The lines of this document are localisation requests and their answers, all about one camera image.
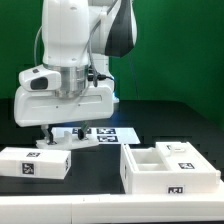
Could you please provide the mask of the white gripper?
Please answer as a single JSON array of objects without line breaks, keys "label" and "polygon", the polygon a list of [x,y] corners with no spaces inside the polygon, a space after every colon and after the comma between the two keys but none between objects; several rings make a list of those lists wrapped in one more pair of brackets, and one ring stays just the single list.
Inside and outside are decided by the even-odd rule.
[{"label": "white gripper", "polygon": [[28,92],[23,87],[16,91],[14,118],[20,127],[41,126],[48,145],[54,145],[50,124],[85,121],[78,130],[78,139],[86,138],[88,120],[110,118],[114,112],[114,82],[99,81],[90,84],[81,95],[59,98],[54,91]]}]

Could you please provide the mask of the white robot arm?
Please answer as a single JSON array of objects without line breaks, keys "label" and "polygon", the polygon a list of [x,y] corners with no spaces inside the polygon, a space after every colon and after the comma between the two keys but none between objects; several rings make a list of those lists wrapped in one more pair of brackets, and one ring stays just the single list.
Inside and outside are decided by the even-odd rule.
[{"label": "white robot arm", "polygon": [[42,63],[19,74],[14,118],[21,127],[39,126],[43,149],[71,149],[89,143],[87,127],[78,136],[55,138],[52,124],[105,119],[114,112],[114,80],[102,77],[95,54],[122,57],[135,46],[133,0],[44,0]]}]

